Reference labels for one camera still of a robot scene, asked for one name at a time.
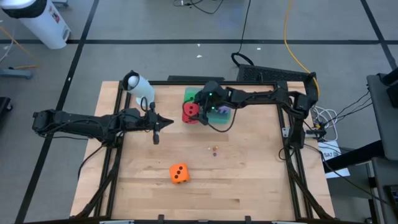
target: black bracket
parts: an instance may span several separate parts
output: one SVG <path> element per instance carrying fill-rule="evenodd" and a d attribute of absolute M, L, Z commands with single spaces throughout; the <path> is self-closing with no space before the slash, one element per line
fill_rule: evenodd
<path fill-rule="evenodd" d="M 164 215 L 157 216 L 157 224 L 164 224 Z"/>
<path fill-rule="evenodd" d="M 245 224 L 251 224 L 251 217 L 250 217 L 250 215 L 246 215 L 246 216 L 244 217 L 244 223 L 245 223 Z"/>

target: orange die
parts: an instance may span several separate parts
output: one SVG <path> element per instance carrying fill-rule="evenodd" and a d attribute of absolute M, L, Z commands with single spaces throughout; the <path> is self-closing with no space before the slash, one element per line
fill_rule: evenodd
<path fill-rule="evenodd" d="M 190 180 L 187 165 L 185 163 L 172 165 L 170 167 L 170 178 L 173 184 L 180 184 Z"/>

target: yellow cable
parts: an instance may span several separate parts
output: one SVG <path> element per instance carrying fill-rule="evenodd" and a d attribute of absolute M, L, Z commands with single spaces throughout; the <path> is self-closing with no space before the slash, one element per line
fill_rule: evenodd
<path fill-rule="evenodd" d="M 6 34 L 12 41 L 14 41 L 14 43 L 16 45 L 18 45 L 18 47 L 23 50 L 30 58 L 32 58 L 33 60 L 35 60 L 35 62 L 38 62 L 38 60 L 28 51 L 26 50 L 21 44 L 18 43 L 18 41 L 16 41 L 12 35 L 10 33 L 8 33 L 5 28 L 3 28 L 3 26 L 0 26 L 0 29 L 4 32 L 4 34 Z M 28 65 L 28 66 L 20 66 L 20 67 L 14 67 L 14 69 L 24 69 L 24 68 L 37 68 L 38 66 L 36 65 Z"/>
<path fill-rule="evenodd" d="M 289 45 L 287 45 L 287 41 L 286 41 L 286 26 L 287 26 L 287 18 L 289 16 L 289 11 L 290 8 L 292 7 L 292 2 L 293 0 L 289 0 L 289 6 L 287 8 L 286 11 L 286 17 L 285 17 L 285 24 L 284 24 L 284 42 L 285 42 L 285 46 L 287 48 L 287 50 L 289 51 L 290 55 L 293 57 L 293 59 L 298 63 L 298 65 L 300 65 L 307 73 L 311 73 L 303 64 L 301 64 L 301 62 L 294 56 L 293 52 L 290 50 Z M 320 96 L 320 89 L 319 89 L 319 85 L 317 82 L 317 79 L 315 77 L 313 77 L 313 81 L 315 83 L 315 86 L 317 87 L 317 93 L 318 93 L 318 98 Z"/>
<path fill-rule="evenodd" d="M 13 69 L 16 69 L 16 70 L 20 70 L 20 69 L 28 69 L 28 68 L 37 68 L 37 66 L 36 65 L 26 65 L 26 66 L 17 66 L 17 67 L 13 67 Z"/>

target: wire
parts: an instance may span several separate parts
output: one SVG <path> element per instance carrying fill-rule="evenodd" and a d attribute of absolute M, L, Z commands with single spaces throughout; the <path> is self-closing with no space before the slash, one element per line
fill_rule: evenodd
<path fill-rule="evenodd" d="M 145 109 L 144 109 L 144 107 L 142 106 L 142 103 L 144 102 L 144 99 L 145 99 Z M 141 98 L 141 103 L 140 103 L 140 105 L 141 105 L 141 110 L 142 110 L 143 112 L 148 111 L 148 99 L 147 99 L 146 97 L 142 97 L 142 98 Z"/>
<path fill-rule="evenodd" d="M 76 121 L 67 122 L 67 123 L 65 123 L 65 124 L 61 124 L 60 126 L 57 126 L 57 127 L 53 128 L 53 129 L 50 129 L 49 131 L 47 131 L 47 132 L 45 132 L 45 133 L 43 133 L 43 134 L 51 133 L 52 131 L 56 131 L 56 130 L 62 128 L 62 127 L 65 127 L 66 125 L 69 125 L 69 124 L 72 124 L 72 123 L 81 122 L 81 121 L 91 121 L 91 122 L 94 122 L 94 123 L 99 124 L 99 125 L 101 126 L 103 136 L 105 136 L 104 126 L 103 126 L 100 122 L 95 121 L 95 120 L 92 120 L 92 119 L 80 119 L 80 120 L 76 120 Z M 50 125 L 52 125 L 52 123 L 49 124 L 49 125 L 47 125 L 46 127 L 42 128 L 42 129 L 40 129 L 40 130 L 46 129 L 46 128 L 49 127 Z"/>
<path fill-rule="evenodd" d="M 204 12 L 204 13 L 206 13 L 206 14 L 214 14 L 214 13 L 216 13 L 216 12 L 218 11 L 218 9 L 220 8 L 220 6 L 222 5 L 222 3 L 224 2 L 224 0 L 221 0 L 220 4 L 219 4 L 218 7 L 216 8 L 216 10 L 214 10 L 214 12 L 208 12 L 208 11 L 205 11 L 205 10 L 203 10 L 203 9 L 201 9 L 201 8 L 199 8 L 199 7 L 197 6 L 197 4 L 198 4 L 199 2 L 202 2 L 202 1 L 199 1 L 199 2 L 196 2 L 196 3 L 193 3 L 192 0 L 190 0 L 190 1 L 191 1 L 191 5 L 188 5 L 188 6 L 193 6 L 193 7 L 195 7 L 195 8 L 197 8 L 197 9 L 201 10 L 202 12 Z"/>
<path fill-rule="evenodd" d="M 334 145 L 328 144 L 327 142 L 322 142 L 322 143 L 323 143 L 323 144 L 326 144 L 326 145 L 328 145 L 328 146 L 331 146 L 331 147 L 336 147 L 336 148 L 338 148 L 338 149 L 340 149 L 340 150 L 344 150 L 344 151 L 347 151 L 347 152 L 351 152 L 351 151 L 355 150 L 355 149 L 349 150 L 349 149 L 347 149 L 346 147 L 334 146 Z"/>
<path fill-rule="evenodd" d="M 319 125 L 321 125 L 323 122 L 320 120 L 320 118 L 322 118 L 324 120 L 324 122 L 326 122 L 326 126 L 325 129 L 328 128 L 333 128 L 334 132 L 335 132 L 335 138 L 334 139 L 326 139 L 325 137 L 322 137 L 323 140 L 325 141 L 337 141 L 338 139 L 338 133 L 337 133 L 337 128 L 335 127 L 335 124 L 337 122 L 337 113 L 336 111 L 332 110 L 332 109 L 324 109 L 320 106 L 314 106 L 313 107 L 313 111 L 317 114 L 317 116 L 315 117 L 315 123 L 318 123 Z M 326 113 L 329 118 L 331 119 L 331 122 L 333 123 L 333 125 L 329 125 L 329 123 L 327 123 L 328 118 L 326 118 L 326 116 L 322 115 L 323 113 Z"/>
<path fill-rule="evenodd" d="M 354 114 L 354 113 L 356 113 L 356 112 L 358 112 L 358 111 L 361 111 L 361 110 L 367 108 L 368 106 L 370 106 L 370 105 L 372 105 L 372 104 L 373 104 L 373 103 L 370 103 L 370 104 L 368 104 L 368 105 L 366 105 L 366 106 L 364 106 L 364 107 L 362 107 L 362 108 L 360 108 L 360 109 L 358 109 L 358 110 L 351 111 L 351 112 L 349 112 L 348 114 L 345 114 L 345 115 L 343 115 L 343 116 L 341 116 L 341 117 L 338 117 L 338 118 L 341 118 L 340 120 L 338 120 L 338 122 L 340 122 L 340 121 L 341 121 L 342 119 L 344 119 L 346 116 L 351 115 L 351 114 Z"/>
<path fill-rule="evenodd" d="M 70 137 L 70 136 L 56 136 L 56 137 L 49 137 L 49 136 L 43 136 L 43 135 L 39 135 L 42 138 L 45 139 L 57 139 L 57 138 L 67 138 L 67 139 L 74 139 L 74 140 L 88 140 L 88 138 L 75 138 L 75 137 Z"/>
<path fill-rule="evenodd" d="M 245 100 L 247 100 L 247 99 L 249 99 L 249 98 L 251 98 L 251 97 L 252 97 L 252 96 L 249 96 L 249 97 L 247 97 L 246 99 L 244 99 L 243 101 L 241 101 L 240 103 L 238 103 L 237 108 L 239 108 L 239 106 L 241 106 L 241 103 L 242 103 L 242 102 L 244 102 Z M 185 105 L 186 103 L 188 103 L 189 101 L 193 101 L 193 100 L 184 101 L 184 103 L 182 104 L 182 112 L 183 112 L 186 116 L 188 116 L 189 118 L 192 118 L 192 116 L 188 115 L 188 114 L 185 112 L 185 110 L 184 110 L 184 105 Z M 208 123 L 209 127 L 211 127 L 213 130 L 215 130 L 215 131 L 217 131 L 217 132 L 219 132 L 219 133 L 225 133 L 225 132 L 229 131 L 229 130 L 232 128 L 232 126 L 233 126 L 233 124 L 234 124 L 234 122 L 235 122 L 235 117 L 236 117 L 236 112 L 237 112 L 237 111 L 238 111 L 238 109 L 235 109 L 234 115 L 233 115 L 233 118 L 232 118 L 232 122 L 231 122 L 230 126 L 229 126 L 227 129 L 225 129 L 225 130 L 219 130 L 219 129 L 215 128 L 213 125 L 211 125 L 210 123 Z"/>
<path fill-rule="evenodd" d="M 0 26 L 0 29 L 4 32 L 4 34 L 5 34 L 6 36 L 8 36 L 13 42 L 15 42 L 15 44 L 18 45 L 18 47 L 19 47 L 21 50 L 23 50 L 30 58 L 32 58 L 34 61 L 38 62 L 38 60 L 37 60 L 28 50 L 26 50 L 21 44 L 19 44 L 18 41 L 16 41 L 16 40 L 13 38 L 13 36 L 12 36 L 10 33 L 8 33 L 8 32 L 5 30 L 5 28 L 3 28 L 3 26 Z"/>
<path fill-rule="evenodd" d="M 313 129 L 307 124 L 307 122 L 305 122 L 305 120 L 303 120 L 303 122 L 314 133 Z"/>
<path fill-rule="evenodd" d="M 79 180 L 80 178 L 80 172 L 81 172 L 81 168 L 83 168 L 83 166 L 85 165 L 85 163 L 87 162 L 88 159 L 90 159 L 91 157 L 93 157 L 100 149 L 102 149 L 102 147 L 104 147 L 104 144 L 101 144 L 101 146 L 99 148 L 97 148 L 93 153 L 91 153 L 85 160 L 83 160 L 83 162 L 81 163 L 80 167 L 79 167 L 79 171 L 77 173 L 77 179 Z"/>
<path fill-rule="evenodd" d="M 287 44 L 287 41 L 286 41 L 287 19 L 288 19 L 288 17 L 289 17 L 289 12 L 290 12 L 290 9 L 291 9 L 291 8 L 292 8 L 292 0 L 289 0 L 289 6 L 288 6 L 288 8 L 287 8 L 287 10 L 286 10 L 285 23 L 284 23 L 284 42 L 285 42 L 285 46 L 286 46 L 287 50 L 289 51 L 290 55 L 293 57 L 293 59 L 298 63 L 298 65 L 300 65 L 300 66 L 309 74 L 309 73 L 311 73 L 310 70 L 308 70 L 308 69 L 296 58 L 296 56 L 294 56 L 293 52 L 290 50 L 290 47 L 289 47 L 289 45 Z M 320 96 L 320 94 L 321 94 L 321 91 L 320 91 L 320 89 L 319 89 L 319 85 L 318 85 L 317 79 L 316 79 L 315 77 L 312 77 L 312 78 L 313 78 L 313 82 L 315 83 L 315 86 L 317 87 L 317 93 L 318 93 L 318 98 L 319 98 L 319 96 Z"/>
<path fill-rule="evenodd" d="M 358 99 L 357 101 L 355 101 L 354 103 L 352 103 L 352 104 L 346 106 L 345 108 L 343 108 L 333 119 L 338 118 L 338 116 L 339 116 L 342 112 L 344 112 L 344 110 L 347 110 L 347 109 L 350 108 L 351 106 L 355 105 L 356 103 L 358 103 L 359 101 L 361 101 L 361 100 L 362 100 L 365 96 L 367 96 L 368 94 L 369 94 L 369 90 L 368 90 L 368 92 L 365 93 L 365 95 L 359 97 L 359 99 Z"/>
<path fill-rule="evenodd" d="M 330 150 L 332 150 L 332 151 L 337 152 L 338 154 L 341 154 L 341 152 L 337 151 L 336 149 L 332 149 L 332 148 L 330 148 L 330 147 L 323 147 L 323 146 L 318 146 L 318 147 L 320 147 L 320 148 L 322 148 L 322 149 L 330 149 Z"/>
<path fill-rule="evenodd" d="M 244 18 L 243 32 L 242 32 L 242 37 L 241 37 L 241 45 L 239 46 L 239 50 L 237 51 L 237 53 L 240 53 L 240 51 L 242 50 L 244 31 L 246 30 L 246 23 L 247 23 L 247 21 L 248 21 L 248 15 L 249 15 L 250 5 L 251 5 L 251 0 L 249 0 L 248 9 L 247 9 L 247 11 L 246 11 L 246 17 Z"/>
<path fill-rule="evenodd" d="M 317 149 L 317 148 L 315 148 L 315 147 L 313 147 L 313 146 L 310 146 L 310 145 L 308 145 L 308 144 L 305 144 L 305 145 L 308 146 L 308 147 L 310 147 L 310 148 L 312 148 L 312 149 L 314 149 L 314 150 L 316 150 L 317 152 L 319 152 L 319 154 L 321 154 L 322 161 L 323 161 L 324 165 L 326 165 L 326 167 L 327 167 L 329 170 L 331 170 L 332 172 L 334 172 L 337 176 L 343 178 L 345 181 L 347 181 L 348 183 L 350 183 L 352 186 L 354 186 L 354 187 L 356 187 L 357 189 L 363 191 L 364 193 L 370 195 L 372 198 L 375 198 L 376 200 L 378 200 L 378 201 L 380 201 L 380 202 L 382 202 L 382 203 L 385 203 L 385 204 L 388 205 L 388 206 L 391 206 L 393 209 L 396 209 L 396 206 L 394 206 L 394 205 L 390 204 L 389 202 L 387 202 L 387 201 L 385 201 L 385 200 L 383 200 L 383 199 L 381 199 L 381 198 L 375 196 L 375 195 L 372 194 L 372 193 L 369 193 L 367 190 L 363 189 L 362 187 L 358 186 L 358 185 L 355 184 L 354 182 L 350 181 L 350 180 L 347 179 L 346 177 L 343 177 L 342 175 L 340 175 L 339 173 L 337 173 L 335 170 L 333 170 L 333 169 L 329 166 L 329 164 L 327 163 L 325 157 L 323 156 L 323 153 L 322 153 L 319 149 Z"/>
<path fill-rule="evenodd" d="M 284 150 L 285 149 L 285 147 L 283 147 L 282 149 L 280 149 L 279 150 L 279 152 L 278 152 L 278 157 L 279 157 L 279 159 L 280 160 L 282 160 L 282 161 L 286 161 L 287 159 L 290 159 L 292 156 L 293 156 L 293 154 L 294 154 L 294 150 L 292 151 L 292 153 L 289 155 L 289 158 L 282 158 L 281 156 L 280 156 L 280 153 L 282 152 L 282 150 Z"/>
<path fill-rule="evenodd" d="M 15 35 L 15 21 L 13 21 L 13 23 L 12 23 L 12 38 L 14 38 L 14 35 Z M 13 44 L 14 44 L 14 41 L 11 40 L 11 43 L 8 46 L 6 53 L 0 58 L 0 63 L 8 56 L 8 53 L 10 52 Z"/>
<path fill-rule="evenodd" d="M 351 112 L 353 112 L 354 110 L 356 110 L 356 109 L 360 108 L 361 106 L 365 105 L 369 100 L 371 100 L 371 98 L 368 98 L 368 99 L 367 99 L 365 102 L 363 102 L 361 105 L 355 107 Z"/>
<path fill-rule="evenodd" d="M 114 119 L 116 119 L 116 118 L 118 118 L 118 117 L 120 117 L 120 116 L 130 116 L 130 117 L 132 117 L 132 118 L 136 118 L 136 119 L 141 119 L 140 117 L 137 117 L 137 116 L 134 116 L 134 115 L 131 115 L 131 114 L 126 114 L 126 113 L 119 113 L 119 114 L 114 114 L 113 115 L 113 117 L 111 118 L 111 120 L 109 121 L 109 123 L 108 123 L 108 125 L 107 125 L 107 127 L 106 127 L 106 130 L 108 130 L 109 129 L 109 127 L 111 126 L 111 124 L 112 124 L 112 121 L 114 120 Z M 149 129 L 149 127 L 148 126 L 144 126 L 144 124 L 142 124 L 142 126 L 140 126 L 140 127 L 138 127 L 138 128 L 146 128 L 146 129 Z"/>

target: white cable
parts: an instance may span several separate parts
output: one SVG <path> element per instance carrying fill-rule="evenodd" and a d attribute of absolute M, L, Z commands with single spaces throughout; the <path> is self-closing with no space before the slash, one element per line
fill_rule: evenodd
<path fill-rule="evenodd" d="M 12 38 L 14 38 L 14 36 L 15 36 L 15 21 L 13 21 L 13 23 L 12 23 Z M 8 56 L 8 53 L 10 52 L 13 44 L 14 44 L 14 41 L 11 40 L 11 44 L 8 46 L 6 53 L 0 58 L 0 63 Z"/>
<path fill-rule="evenodd" d="M 336 113 L 336 111 L 334 111 L 334 110 L 332 110 L 332 109 L 324 109 L 324 108 L 322 108 L 322 107 L 320 107 L 320 106 L 315 106 L 315 107 L 313 108 L 313 110 L 314 110 L 314 112 L 317 114 L 316 117 L 315 117 L 315 121 L 321 123 L 321 122 L 322 122 L 321 119 L 323 119 L 325 122 L 331 120 L 332 125 L 329 125 L 329 123 L 327 123 L 326 126 L 325 126 L 325 129 L 333 128 L 333 130 L 334 130 L 334 132 L 335 132 L 336 138 L 334 138 L 333 140 L 332 140 L 332 139 L 325 139 L 325 137 L 322 137 L 322 139 L 325 140 L 325 141 L 337 141 L 337 139 L 338 139 L 338 133 L 337 133 L 337 129 L 336 129 L 336 123 L 337 123 L 337 121 L 338 121 L 338 118 L 337 118 L 337 113 Z"/>

